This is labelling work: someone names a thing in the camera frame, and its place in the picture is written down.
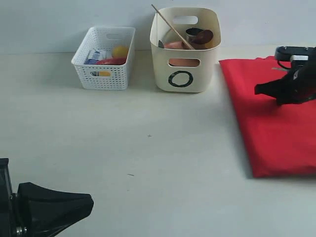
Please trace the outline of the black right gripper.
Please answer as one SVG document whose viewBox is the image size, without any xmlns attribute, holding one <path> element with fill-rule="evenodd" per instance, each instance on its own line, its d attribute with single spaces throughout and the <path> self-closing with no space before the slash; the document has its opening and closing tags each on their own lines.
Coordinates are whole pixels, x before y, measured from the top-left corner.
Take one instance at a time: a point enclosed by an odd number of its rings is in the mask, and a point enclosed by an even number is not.
<svg viewBox="0 0 316 237">
<path fill-rule="evenodd" d="M 254 87 L 254 94 L 273 95 L 278 106 L 302 104 L 316 98 L 316 61 L 291 68 L 290 74 Z"/>
</svg>

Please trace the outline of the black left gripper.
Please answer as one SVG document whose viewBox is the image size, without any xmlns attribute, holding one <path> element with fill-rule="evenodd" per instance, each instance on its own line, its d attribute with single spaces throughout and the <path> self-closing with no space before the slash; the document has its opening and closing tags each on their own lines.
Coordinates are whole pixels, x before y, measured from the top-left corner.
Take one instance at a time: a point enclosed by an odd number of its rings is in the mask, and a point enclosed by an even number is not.
<svg viewBox="0 0 316 237">
<path fill-rule="evenodd" d="M 2 237 L 54 237 L 91 214 L 94 201 L 89 194 L 50 190 L 31 182 L 19 184 L 14 193 L 8 163 L 8 158 L 0 159 Z M 29 207 L 28 214 L 22 202 Z"/>
</svg>

